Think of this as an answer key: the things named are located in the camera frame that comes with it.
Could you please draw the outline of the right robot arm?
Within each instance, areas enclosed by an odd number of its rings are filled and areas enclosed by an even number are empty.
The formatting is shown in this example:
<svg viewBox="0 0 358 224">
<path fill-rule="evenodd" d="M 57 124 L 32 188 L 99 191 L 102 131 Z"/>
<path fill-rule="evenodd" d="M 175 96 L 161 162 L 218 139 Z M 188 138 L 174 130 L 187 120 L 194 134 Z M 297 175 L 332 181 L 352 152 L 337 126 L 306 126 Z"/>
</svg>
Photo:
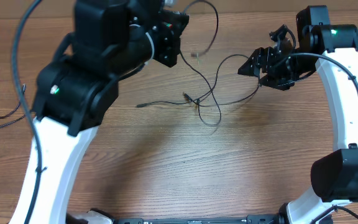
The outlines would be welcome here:
<svg viewBox="0 0 358 224">
<path fill-rule="evenodd" d="M 333 124 L 333 151 L 311 167 L 311 186 L 284 203 L 275 215 L 248 215 L 246 223 L 331 223 L 332 212 L 358 202 L 358 28 L 333 25 L 326 6 L 308 6 L 296 15 L 294 43 L 289 29 L 270 33 L 273 47 L 256 49 L 238 72 L 259 85 L 288 90 L 317 73 Z"/>
</svg>

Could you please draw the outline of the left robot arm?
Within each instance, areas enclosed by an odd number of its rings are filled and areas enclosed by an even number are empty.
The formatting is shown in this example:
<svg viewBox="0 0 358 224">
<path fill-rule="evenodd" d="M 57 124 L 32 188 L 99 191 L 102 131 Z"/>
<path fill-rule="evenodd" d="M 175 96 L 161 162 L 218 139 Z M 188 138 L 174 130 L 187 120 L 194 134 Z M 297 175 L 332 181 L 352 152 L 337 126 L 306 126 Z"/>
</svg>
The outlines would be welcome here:
<svg viewBox="0 0 358 224">
<path fill-rule="evenodd" d="M 177 63 L 189 22 L 168 1 L 88 1 L 74 5 L 74 30 L 37 77 L 32 106 L 22 104 L 33 134 L 29 163 L 12 223 L 113 223 L 98 209 L 68 213 L 82 158 L 119 82 L 149 60 Z"/>
</svg>

